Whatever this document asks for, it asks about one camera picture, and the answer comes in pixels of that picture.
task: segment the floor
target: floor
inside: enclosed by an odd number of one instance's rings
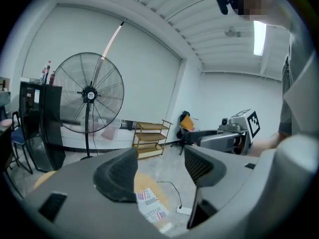
[[[22,150],[19,149],[18,152],[20,161],[26,166]],[[139,160],[138,170],[141,173],[149,175],[156,181],[172,182],[180,193],[182,206],[192,208],[196,187],[185,168],[184,154],[179,156],[179,152],[180,147],[170,147],[167,145],[164,149],[163,156]],[[66,151],[65,155],[66,157],[63,165],[79,161],[82,157],[86,156],[86,153]],[[43,175],[42,172],[39,172],[34,168],[31,160],[30,164],[33,169],[32,175],[23,168],[17,167],[15,163],[11,164],[12,170],[8,169],[11,179],[23,196],[26,196],[33,190],[36,181]],[[186,233],[186,224],[189,216],[178,214],[175,211],[177,206],[180,205],[177,191],[170,183],[161,183],[160,188],[166,194],[170,202],[171,212],[167,219],[173,225],[172,228],[164,234],[167,237],[174,237]]]

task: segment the pink cushion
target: pink cushion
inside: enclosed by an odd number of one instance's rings
[[[12,125],[12,120],[11,119],[4,119],[1,121],[1,125],[5,127],[9,127]]]

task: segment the forearm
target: forearm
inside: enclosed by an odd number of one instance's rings
[[[247,156],[259,157],[261,153],[263,153],[263,151],[267,149],[277,148],[279,143],[281,143],[287,137],[289,137],[288,134],[277,132],[273,134],[269,139],[255,140]]]

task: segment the power cord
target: power cord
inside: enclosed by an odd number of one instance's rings
[[[179,194],[177,188],[176,188],[175,185],[172,184],[170,181],[158,181],[158,183],[163,183],[163,182],[170,183],[170,184],[173,185],[173,187],[176,189],[176,191],[177,191],[177,193],[178,193],[178,196],[179,196],[179,201],[180,201],[180,206],[179,206],[179,208],[181,209],[181,199],[180,199],[180,194]]]
[[[93,117],[93,114],[94,114],[94,104],[93,104],[93,111],[92,111],[92,119],[93,119],[93,142],[94,142],[96,154],[99,155],[99,154],[98,154],[98,150],[97,150],[96,145],[95,145],[95,141],[94,141],[94,117]]]

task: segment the white power adapter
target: white power adapter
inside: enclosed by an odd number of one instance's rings
[[[180,214],[191,215],[191,208],[178,206],[176,212]]]

